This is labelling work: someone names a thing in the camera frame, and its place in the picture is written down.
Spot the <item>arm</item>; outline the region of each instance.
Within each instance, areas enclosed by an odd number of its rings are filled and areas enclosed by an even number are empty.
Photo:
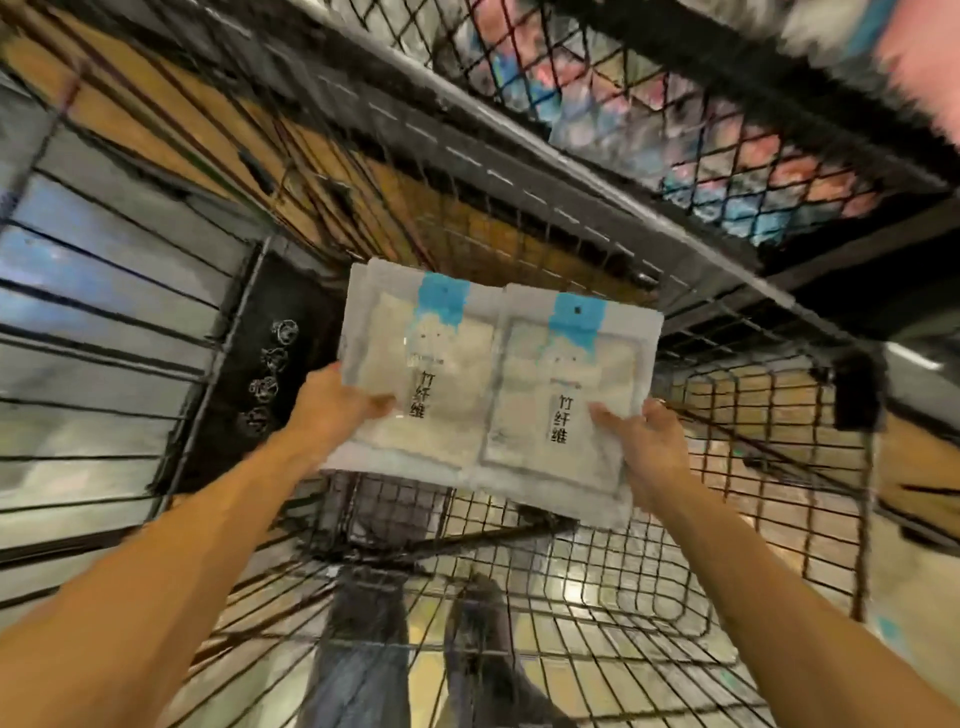
[[[638,505],[697,574],[783,728],[960,727],[960,710],[808,587],[690,472],[683,428],[656,400],[622,420],[593,405],[623,441]]]
[[[155,725],[280,505],[391,406],[343,386],[337,365],[308,376],[263,447],[0,635],[4,724]]]

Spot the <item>wire basket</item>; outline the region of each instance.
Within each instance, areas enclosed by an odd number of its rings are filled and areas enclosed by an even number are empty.
[[[228,467],[280,426],[261,294],[286,270],[323,300],[296,321],[317,343],[305,370],[331,356],[348,266],[374,255],[664,311],[654,391],[684,418],[691,467],[863,619],[870,439],[835,427],[830,374],[860,345],[706,227],[292,6],[0,18],[0,406],[17,433],[0,452],[0,624],[192,490],[211,428]],[[764,303],[717,301],[738,287]],[[689,323],[693,306],[712,317]],[[300,485],[166,723],[432,727],[470,720],[468,699],[488,725],[773,724],[649,516],[598,531],[368,473]]]

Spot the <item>pink object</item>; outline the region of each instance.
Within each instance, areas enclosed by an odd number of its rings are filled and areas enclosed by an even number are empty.
[[[960,2],[900,0],[875,55],[960,146]]]

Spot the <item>hand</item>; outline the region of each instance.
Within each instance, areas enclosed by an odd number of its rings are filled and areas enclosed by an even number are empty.
[[[642,415],[627,419],[617,417],[600,402],[591,402],[589,407],[597,426],[612,432],[623,444],[637,505],[656,516],[660,495],[692,479],[684,428],[677,415],[659,400],[647,400]]]
[[[395,401],[393,395],[369,395],[346,386],[340,377],[340,362],[334,362],[306,376],[290,421],[278,435],[294,451],[316,455],[319,468],[357,427],[386,416]]]

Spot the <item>forearm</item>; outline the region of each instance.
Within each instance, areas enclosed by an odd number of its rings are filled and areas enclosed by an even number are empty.
[[[152,726],[316,452],[275,435],[5,632],[5,722]]]
[[[658,513],[784,728],[956,726],[955,707],[808,587],[692,475]]]

